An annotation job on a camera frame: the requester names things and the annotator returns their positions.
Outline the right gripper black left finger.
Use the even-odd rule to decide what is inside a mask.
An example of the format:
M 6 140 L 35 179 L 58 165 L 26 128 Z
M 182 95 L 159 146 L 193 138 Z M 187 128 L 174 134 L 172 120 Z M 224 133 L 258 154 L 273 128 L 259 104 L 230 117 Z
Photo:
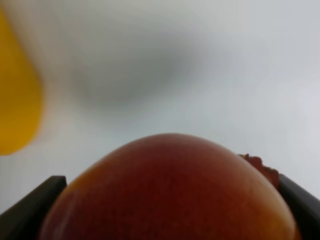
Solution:
M 2 240 L 34 240 L 51 206 L 66 188 L 65 176 L 51 176 L 0 215 Z

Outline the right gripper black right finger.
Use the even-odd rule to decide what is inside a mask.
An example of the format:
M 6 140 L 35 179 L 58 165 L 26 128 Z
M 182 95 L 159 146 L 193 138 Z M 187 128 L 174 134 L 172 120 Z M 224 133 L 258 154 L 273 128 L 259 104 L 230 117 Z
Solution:
M 297 222 L 303 240 L 320 240 L 320 200 L 283 174 L 279 192 Z

